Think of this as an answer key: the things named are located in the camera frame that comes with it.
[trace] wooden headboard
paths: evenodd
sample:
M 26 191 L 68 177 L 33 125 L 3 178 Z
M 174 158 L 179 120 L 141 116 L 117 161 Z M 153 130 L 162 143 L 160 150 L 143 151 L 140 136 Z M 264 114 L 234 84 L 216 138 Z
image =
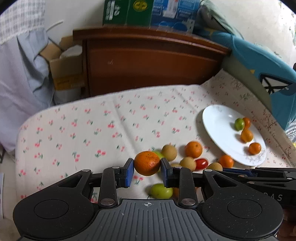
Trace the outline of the wooden headboard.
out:
M 73 31 L 83 41 L 90 96 L 147 86 L 202 84 L 229 49 L 204 38 L 137 27 Z

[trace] red fruit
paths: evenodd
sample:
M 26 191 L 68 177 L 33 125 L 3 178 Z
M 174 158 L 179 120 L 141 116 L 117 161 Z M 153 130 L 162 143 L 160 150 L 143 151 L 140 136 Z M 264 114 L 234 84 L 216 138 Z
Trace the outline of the red fruit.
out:
M 195 160 L 195 162 L 196 162 L 196 169 L 195 169 L 196 171 L 203 170 L 209 165 L 207 159 L 204 159 L 204 158 L 197 159 Z

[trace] yellow label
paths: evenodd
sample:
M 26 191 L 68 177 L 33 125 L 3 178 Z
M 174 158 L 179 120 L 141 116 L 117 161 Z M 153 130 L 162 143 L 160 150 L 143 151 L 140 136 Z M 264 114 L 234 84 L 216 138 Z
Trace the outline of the yellow label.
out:
M 133 8 L 137 12 L 145 11 L 147 9 L 147 3 L 145 1 L 135 1 L 133 4 Z

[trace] white plate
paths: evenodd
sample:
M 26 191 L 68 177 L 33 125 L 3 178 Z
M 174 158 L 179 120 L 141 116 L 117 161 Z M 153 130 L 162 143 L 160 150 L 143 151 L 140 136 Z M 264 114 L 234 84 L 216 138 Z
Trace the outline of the white plate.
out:
M 251 142 L 244 144 L 240 140 L 242 131 L 234 129 L 234 122 L 237 118 L 244 118 L 244 116 L 224 105 L 210 105 L 202 113 L 205 129 L 225 154 L 247 166 L 260 165 L 266 157 L 265 142 L 256 127 L 251 124 L 249 130 L 253 133 L 254 138 Z M 261 152 L 257 155 L 248 153 L 248 147 L 253 142 L 258 142 L 261 145 Z

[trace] orange on plate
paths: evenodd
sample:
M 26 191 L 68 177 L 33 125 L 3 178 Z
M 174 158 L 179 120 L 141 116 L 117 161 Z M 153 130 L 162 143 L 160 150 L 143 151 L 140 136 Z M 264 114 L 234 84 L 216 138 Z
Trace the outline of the orange on plate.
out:
M 190 156 L 192 158 L 198 158 L 202 154 L 202 146 L 197 141 L 189 142 L 185 147 L 186 156 Z
M 241 140 L 244 143 L 252 141 L 253 133 L 249 129 L 243 129 L 241 133 Z
M 151 176 L 160 168 L 160 158 L 152 151 L 142 151 L 133 162 L 135 170 L 143 176 Z
M 232 168 L 234 164 L 234 160 L 228 155 L 221 156 L 218 162 L 223 168 Z
M 250 128 L 250 126 L 251 126 L 251 121 L 250 121 L 250 119 L 247 118 L 247 117 L 244 117 L 244 118 L 243 118 L 243 121 L 244 121 L 244 128 L 245 128 L 245 129 Z
M 252 155 L 257 155 L 261 151 L 261 145 L 257 142 L 251 143 L 249 145 L 249 152 Z

